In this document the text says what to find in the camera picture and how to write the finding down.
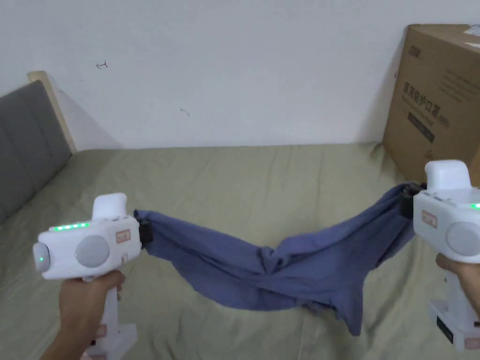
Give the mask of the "person's right hand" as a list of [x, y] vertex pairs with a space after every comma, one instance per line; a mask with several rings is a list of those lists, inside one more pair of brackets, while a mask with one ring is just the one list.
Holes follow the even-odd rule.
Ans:
[[478, 318], [480, 317], [480, 265], [474, 263], [463, 263], [451, 260], [442, 254], [435, 259], [436, 264], [443, 270], [455, 274], [460, 285], [474, 309]]

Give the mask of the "person's left hand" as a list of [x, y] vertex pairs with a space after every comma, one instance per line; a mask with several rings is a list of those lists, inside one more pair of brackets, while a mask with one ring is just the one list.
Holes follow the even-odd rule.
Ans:
[[120, 290], [124, 275], [113, 270], [85, 282], [82, 279], [67, 279], [62, 282], [59, 293], [60, 334], [84, 352], [94, 340], [100, 325], [107, 293]]

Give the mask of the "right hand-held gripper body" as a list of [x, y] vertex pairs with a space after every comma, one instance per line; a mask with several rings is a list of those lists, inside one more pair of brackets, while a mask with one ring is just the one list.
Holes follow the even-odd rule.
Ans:
[[[480, 191], [471, 184], [462, 161], [431, 161], [427, 182], [405, 186], [399, 196], [400, 214], [412, 220], [414, 233], [447, 258], [467, 264], [480, 262]], [[428, 314], [459, 350], [480, 346], [479, 317], [458, 277], [445, 273], [443, 298], [431, 300]]]

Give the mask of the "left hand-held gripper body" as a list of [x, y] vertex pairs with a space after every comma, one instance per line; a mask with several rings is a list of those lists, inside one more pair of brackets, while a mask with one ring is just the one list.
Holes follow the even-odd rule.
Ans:
[[[32, 247], [37, 271], [47, 280], [91, 281], [138, 257], [153, 239], [152, 228], [148, 220], [128, 215], [126, 204], [123, 193], [98, 196], [90, 220], [52, 226], [40, 233]], [[136, 341], [136, 325], [119, 323], [117, 292], [109, 290], [86, 355], [92, 360], [119, 360]]]

